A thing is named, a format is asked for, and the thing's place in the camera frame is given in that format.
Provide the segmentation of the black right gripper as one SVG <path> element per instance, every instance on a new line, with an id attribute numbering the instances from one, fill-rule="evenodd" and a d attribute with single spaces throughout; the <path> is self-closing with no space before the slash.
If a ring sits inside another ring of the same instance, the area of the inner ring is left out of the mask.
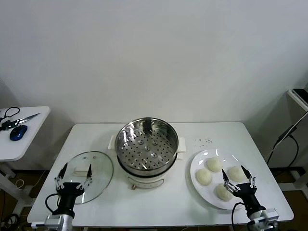
<path id="1" fill-rule="evenodd" d="M 236 186 L 230 182 L 226 172 L 223 169 L 221 171 L 224 180 L 224 187 L 230 193 L 233 192 L 233 195 L 235 197 L 242 199 L 246 209 L 246 214 L 248 218 L 250 218 L 253 213 L 263 211 L 266 208 L 259 203 L 255 196 L 255 193 L 257 191 L 256 178 L 253 177 L 244 166 L 241 166 L 241 168 L 244 175 L 248 179 L 248 182 L 237 184 Z"/>

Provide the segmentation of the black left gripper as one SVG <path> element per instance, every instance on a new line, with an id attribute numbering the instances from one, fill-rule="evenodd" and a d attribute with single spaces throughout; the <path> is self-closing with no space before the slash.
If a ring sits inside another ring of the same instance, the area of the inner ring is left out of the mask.
<path id="1" fill-rule="evenodd" d="M 60 170 L 57 177 L 54 178 L 55 187 L 60 196 L 60 202 L 53 215 L 69 215 L 74 216 L 73 211 L 76 198 L 81 196 L 84 191 L 92 184 L 92 169 L 91 165 L 87 171 L 86 179 L 83 183 L 78 182 L 65 182 L 64 175 L 67 169 L 68 163 L 66 163 Z"/>

